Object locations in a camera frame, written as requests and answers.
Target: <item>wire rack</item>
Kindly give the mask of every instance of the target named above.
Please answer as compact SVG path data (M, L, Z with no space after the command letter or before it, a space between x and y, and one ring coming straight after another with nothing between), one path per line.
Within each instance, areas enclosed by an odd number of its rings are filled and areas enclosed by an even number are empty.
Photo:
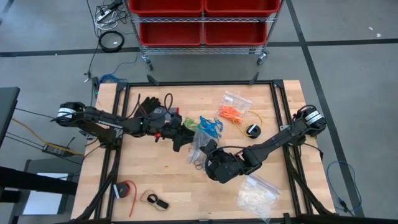
M262 65L269 54L267 51L268 40L274 30L284 3L284 0L280 1L280 9L276 12L274 17L205 17L204 14L202 14L202 17L138 17L128 10L129 1L130 0L123 0L134 35L139 44L141 57L147 64L149 70L153 70L153 64L148 55L258 55L257 64ZM198 47L148 47L142 45L140 42L136 22L271 22L272 25L268 31L267 40L264 45L225 47L207 45L201 45Z

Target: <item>red bin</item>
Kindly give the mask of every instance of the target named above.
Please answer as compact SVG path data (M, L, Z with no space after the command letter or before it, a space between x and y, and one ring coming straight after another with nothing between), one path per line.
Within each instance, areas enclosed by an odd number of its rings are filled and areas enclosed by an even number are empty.
M141 17L199 17L203 0L130 0L129 7Z
M143 22L140 41L146 46L196 46L201 44L199 22Z
M279 0L205 0L207 16L267 17L279 8Z
M206 45L262 45L266 43L265 22L207 22Z

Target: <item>concrete floor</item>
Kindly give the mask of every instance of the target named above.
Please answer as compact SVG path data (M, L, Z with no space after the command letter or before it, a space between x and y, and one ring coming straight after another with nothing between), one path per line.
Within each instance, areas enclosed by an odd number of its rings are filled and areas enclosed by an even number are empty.
M398 38L398 1L292 1L307 41ZM95 48L96 37L85 1L11 2L11 7L3 10L6 13L1 14L0 55ZM95 7L102 1L90 0L90 3ZM6 4L7 0L0 0L0 9ZM118 28L124 32L132 31L129 26ZM271 42L298 40L289 8L284 6ZM133 35L126 35L125 47L137 47ZM315 88L302 48L269 47L268 50L271 54L261 67L256 66L257 57L253 55L152 56L153 72L149 72L139 58L134 65L121 67L116 76L130 82L146 82L148 73L158 81L248 80L259 71L262 80L300 80L307 103L325 110L325 107L321 108L319 99L322 96L317 94L319 86ZM398 179L395 178L398 153L394 140L397 125L394 117L398 112L398 44L313 46L309 51L325 94L326 101L322 105L327 103L346 159L356 169L365 216L398 219ZM18 86L21 89L17 106L55 116L62 102L88 104L91 85L90 82L83 83L86 79L83 73L87 71L92 54L42 53L44 56L0 59L0 87ZM133 61L136 54L139 53L98 54L91 72L100 77L112 72L121 62ZM85 140L77 129L61 128L45 118L21 111L16 111L14 117L57 144L67 144L76 136L71 148L83 152ZM9 131L35 140L16 124L11 124ZM329 130L319 135L318 145L325 152L326 168L336 160ZM19 170L24 168L27 159L51 157L10 139L5 139L0 148L0 165ZM331 182L351 207L338 166L331 170ZM10 205L0 204L0 223L8 222L11 209Z

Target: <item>green object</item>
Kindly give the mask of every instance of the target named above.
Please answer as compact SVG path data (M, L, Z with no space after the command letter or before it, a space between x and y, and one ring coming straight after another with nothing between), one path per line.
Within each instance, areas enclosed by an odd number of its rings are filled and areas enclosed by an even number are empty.
M195 121L191 118L185 118L184 125L192 131L197 131L197 129L199 128L199 124L195 123Z

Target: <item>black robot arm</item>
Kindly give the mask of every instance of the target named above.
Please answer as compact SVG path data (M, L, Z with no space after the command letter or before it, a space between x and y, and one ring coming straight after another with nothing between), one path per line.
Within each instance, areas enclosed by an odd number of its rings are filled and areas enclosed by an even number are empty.
M85 106L80 102L68 102L61 104L54 121L64 127L80 128L83 134L96 136L101 147L117 147L119 139L117 133L118 130L122 130L123 133L137 138L145 135L155 136L155 142L159 138L172 139L173 150L178 152L181 146L193 141L195 132L181 125L182 117L179 114L172 113L170 117L169 122L165 122L165 116L159 115L155 118L150 116L123 118L92 106Z
M262 166L268 155L284 144L298 146L304 143L305 135L316 136L326 128L326 120L314 106L305 106L294 115L292 125L261 144L247 147L217 147L210 141L200 150L207 155L205 170L209 178L224 184L237 175L249 175ZM236 154L224 152L224 148L235 147L242 150Z

